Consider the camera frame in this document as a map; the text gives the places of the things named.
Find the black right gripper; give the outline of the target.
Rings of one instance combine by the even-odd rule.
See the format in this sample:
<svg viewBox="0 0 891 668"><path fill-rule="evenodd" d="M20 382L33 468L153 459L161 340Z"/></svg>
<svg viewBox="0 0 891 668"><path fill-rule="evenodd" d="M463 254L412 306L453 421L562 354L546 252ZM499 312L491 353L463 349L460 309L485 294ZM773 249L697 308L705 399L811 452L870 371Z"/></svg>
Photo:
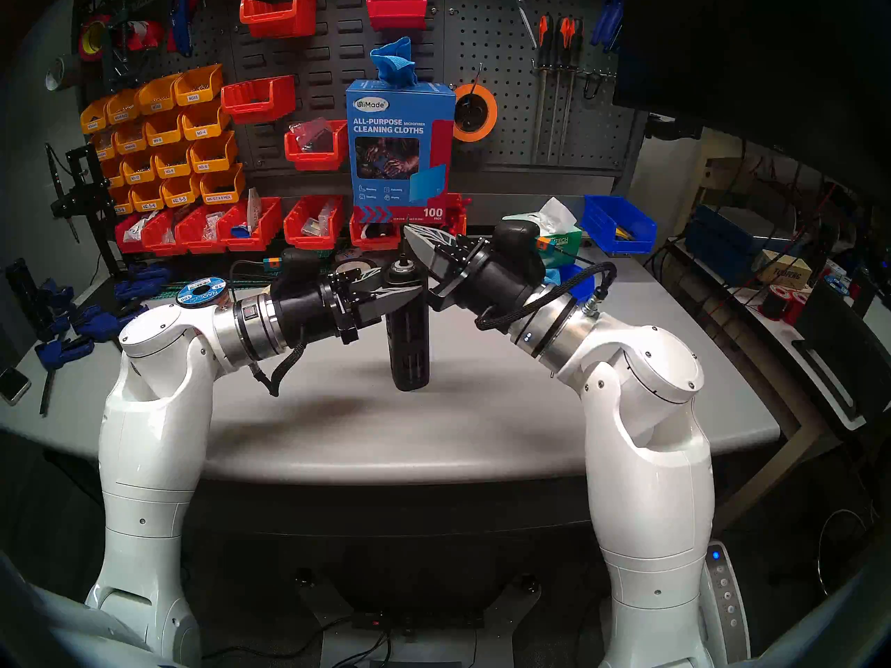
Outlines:
<svg viewBox="0 0 891 668"><path fill-rule="evenodd" d="M404 238L436 281L426 294L434 312L460 307L497 318L538 303L547 292L536 235L457 239L439 228L409 223Z"/></svg>

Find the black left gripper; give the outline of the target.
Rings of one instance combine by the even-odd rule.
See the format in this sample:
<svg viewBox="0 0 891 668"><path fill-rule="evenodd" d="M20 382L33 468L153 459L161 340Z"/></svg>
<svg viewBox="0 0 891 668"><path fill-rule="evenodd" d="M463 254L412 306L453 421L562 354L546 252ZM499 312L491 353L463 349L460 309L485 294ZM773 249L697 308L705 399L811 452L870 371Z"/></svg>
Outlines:
<svg viewBox="0 0 891 668"><path fill-rule="evenodd" d="M311 280L294 272L280 272L271 285L268 331L280 345L309 345L339 337L344 345L358 340L358 328L366 328L414 300L424 301L424 288L385 285L380 266L370 259L348 261L348 270ZM351 286L382 286L360 293L354 302Z"/></svg>

